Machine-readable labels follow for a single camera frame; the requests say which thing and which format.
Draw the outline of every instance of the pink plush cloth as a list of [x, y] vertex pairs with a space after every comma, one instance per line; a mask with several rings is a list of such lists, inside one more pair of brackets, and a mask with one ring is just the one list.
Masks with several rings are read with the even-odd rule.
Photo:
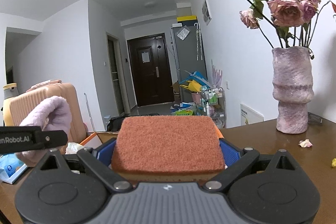
[[[66, 99], [52, 96], [36, 106], [21, 122], [20, 126], [39, 126], [43, 131], [63, 130], [68, 135], [70, 132], [71, 119], [70, 107]], [[16, 153], [16, 156], [26, 165], [35, 166], [46, 151], [46, 149], [23, 151]]]
[[62, 81], [61, 80], [47, 80], [47, 81], [44, 81], [44, 82], [41, 82], [41, 83], [38, 83], [36, 85], [31, 86], [31, 88], [28, 89], [26, 92], [36, 90], [36, 89], [38, 89], [42, 86], [45, 86], [45, 85], [58, 84], [58, 83], [62, 83]]

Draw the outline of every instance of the brown table surface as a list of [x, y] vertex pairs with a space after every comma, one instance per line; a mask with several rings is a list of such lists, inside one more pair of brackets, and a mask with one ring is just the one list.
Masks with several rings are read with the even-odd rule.
[[[253, 147], [262, 154], [274, 154], [285, 148], [302, 166], [320, 192], [321, 206], [313, 224], [336, 224], [336, 168], [331, 161], [336, 157], [336, 123], [323, 120], [323, 125], [309, 125], [308, 131], [288, 135], [276, 130], [276, 121], [224, 129], [223, 136], [237, 147]], [[300, 140], [309, 139], [311, 148], [298, 146]], [[0, 183], [0, 209], [12, 224], [21, 224], [14, 206], [14, 196], [28, 171], [14, 184]]]

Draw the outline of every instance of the wooden table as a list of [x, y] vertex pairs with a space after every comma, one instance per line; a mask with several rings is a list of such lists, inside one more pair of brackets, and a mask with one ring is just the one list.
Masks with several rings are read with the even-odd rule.
[[[239, 148], [253, 147], [262, 154], [274, 154], [284, 148], [290, 152], [320, 192], [321, 205], [313, 224], [336, 224], [336, 123], [323, 119], [323, 125], [309, 125], [298, 135], [276, 130], [276, 121], [221, 130], [224, 138]], [[309, 139], [311, 148], [301, 148], [300, 140]]]

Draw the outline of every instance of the doorway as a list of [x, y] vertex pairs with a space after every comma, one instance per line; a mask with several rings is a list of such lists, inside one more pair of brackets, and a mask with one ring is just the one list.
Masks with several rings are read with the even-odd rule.
[[130, 113], [119, 40], [107, 35], [111, 77], [119, 116]]
[[127, 42], [137, 105], [173, 102], [174, 92], [164, 33]]
[[11, 67], [8, 71], [6, 71], [6, 80], [7, 84], [14, 83], [13, 67]]

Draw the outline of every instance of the black bag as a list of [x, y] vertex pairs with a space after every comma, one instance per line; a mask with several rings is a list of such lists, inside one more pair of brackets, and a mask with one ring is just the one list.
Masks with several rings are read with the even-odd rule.
[[[140, 115], [140, 116], [159, 116], [159, 113], [151, 113], [151, 114]], [[122, 117], [111, 118], [110, 122], [108, 123], [106, 127], [106, 131], [107, 132], [119, 132], [121, 129], [121, 124], [123, 123], [123, 120], [127, 117], [132, 117], [132, 116], [122, 116]]]

